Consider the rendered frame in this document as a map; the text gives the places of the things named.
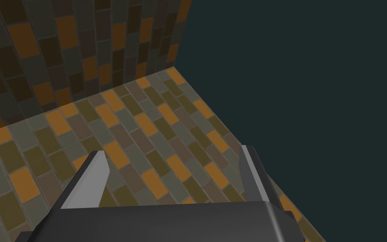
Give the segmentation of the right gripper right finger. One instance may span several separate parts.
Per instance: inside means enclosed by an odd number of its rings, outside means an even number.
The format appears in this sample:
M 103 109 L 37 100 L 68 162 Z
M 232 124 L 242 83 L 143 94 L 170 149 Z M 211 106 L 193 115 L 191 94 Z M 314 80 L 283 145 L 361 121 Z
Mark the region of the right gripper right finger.
M 272 181 L 252 145 L 241 145 L 238 166 L 247 201 L 266 201 L 284 210 Z

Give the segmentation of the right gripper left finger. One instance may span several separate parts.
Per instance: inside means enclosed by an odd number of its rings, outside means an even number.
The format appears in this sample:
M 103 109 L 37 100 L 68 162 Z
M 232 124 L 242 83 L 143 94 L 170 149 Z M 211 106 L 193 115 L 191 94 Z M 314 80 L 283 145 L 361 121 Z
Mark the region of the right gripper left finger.
M 104 151 L 91 152 L 52 208 L 98 207 L 109 172 L 110 169 Z

